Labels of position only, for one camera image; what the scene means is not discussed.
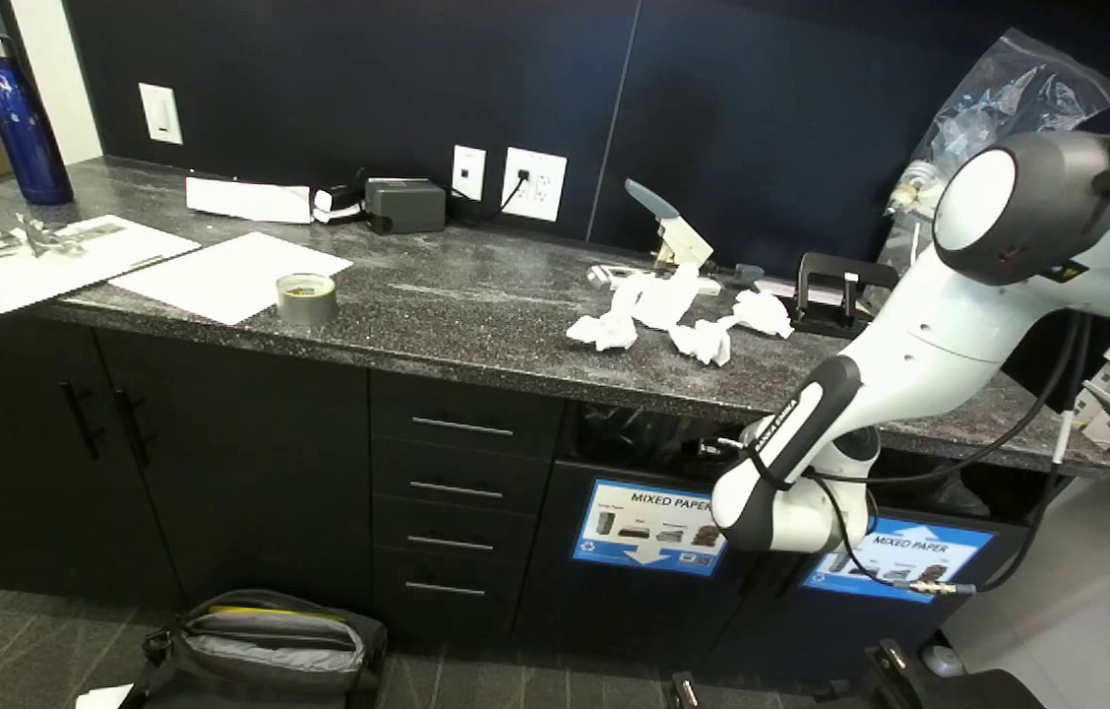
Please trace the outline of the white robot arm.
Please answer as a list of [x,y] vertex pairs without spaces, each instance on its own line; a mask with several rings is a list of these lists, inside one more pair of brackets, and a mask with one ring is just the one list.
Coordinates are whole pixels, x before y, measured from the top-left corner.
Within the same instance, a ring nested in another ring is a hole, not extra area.
[[866,531],[880,429],[965,407],[1051,309],[1110,317],[1110,134],[1013,134],[974,152],[881,309],[718,475],[712,523],[740,551]]

